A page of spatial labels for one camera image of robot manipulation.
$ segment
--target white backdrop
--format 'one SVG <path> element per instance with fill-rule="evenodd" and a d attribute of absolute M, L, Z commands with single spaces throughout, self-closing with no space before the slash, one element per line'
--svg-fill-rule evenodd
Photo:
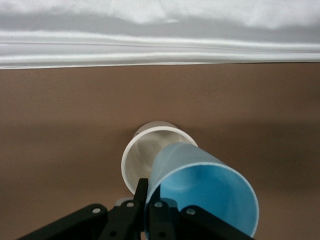
<path fill-rule="evenodd" d="M 320 0 L 0 0 L 0 68 L 319 62 Z"/>

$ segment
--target screw head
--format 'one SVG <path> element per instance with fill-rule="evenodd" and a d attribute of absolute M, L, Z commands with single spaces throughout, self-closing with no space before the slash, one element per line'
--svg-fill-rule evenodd
<path fill-rule="evenodd" d="M 155 206 L 156 208 L 161 208 L 161 207 L 163 206 L 163 203 L 160 202 L 160 201 L 157 201 L 157 202 L 154 204 L 154 206 Z"/>
<path fill-rule="evenodd" d="M 93 214 L 98 214 L 98 213 L 100 213 L 100 212 L 101 212 L 101 209 L 98 208 L 98 207 L 96 207 L 95 209 L 92 210 L 92 213 L 93 213 Z"/>
<path fill-rule="evenodd" d="M 196 214 L 196 211 L 195 211 L 193 208 L 188 208 L 188 209 L 186 210 L 186 214 L 195 215 L 195 214 Z"/>
<path fill-rule="evenodd" d="M 132 208 L 134 205 L 135 205 L 135 204 L 134 204 L 133 202 L 128 202 L 128 203 L 126 204 L 126 206 L 127 206 L 128 208 Z"/>

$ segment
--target plastic cup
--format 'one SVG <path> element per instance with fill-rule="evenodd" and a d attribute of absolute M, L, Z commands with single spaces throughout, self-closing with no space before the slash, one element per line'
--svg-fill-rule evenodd
<path fill-rule="evenodd" d="M 236 170 L 188 144 L 174 143 L 156 156 L 146 206 L 160 185 L 160 197 L 176 201 L 179 211 L 197 205 L 253 237 L 259 205 L 249 182 Z"/>
<path fill-rule="evenodd" d="M 140 127 L 122 155 L 121 172 L 128 189 L 134 194 L 140 178 L 150 178 L 156 155 L 173 143 L 197 146 L 187 133 L 165 121 L 153 121 Z"/>

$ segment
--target brown table surface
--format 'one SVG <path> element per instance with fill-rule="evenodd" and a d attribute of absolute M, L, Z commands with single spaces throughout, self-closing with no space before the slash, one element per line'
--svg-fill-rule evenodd
<path fill-rule="evenodd" d="M 242 173 L 257 240 L 320 239 L 320 63 L 0 71 L 0 239 L 131 196 L 121 157 L 168 121 Z"/>

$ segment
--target white cup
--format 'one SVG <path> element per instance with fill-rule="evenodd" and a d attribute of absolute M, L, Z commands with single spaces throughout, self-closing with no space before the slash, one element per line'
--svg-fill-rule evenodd
<path fill-rule="evenodd" d="M 140 178 L 150 178 L 157 154 L 174 143 L 198 146 L 187 133 L 165 121 L 153 121 L 140 127 L 122 155 L 121 172 L 128 189 L 134 194 Z"/>

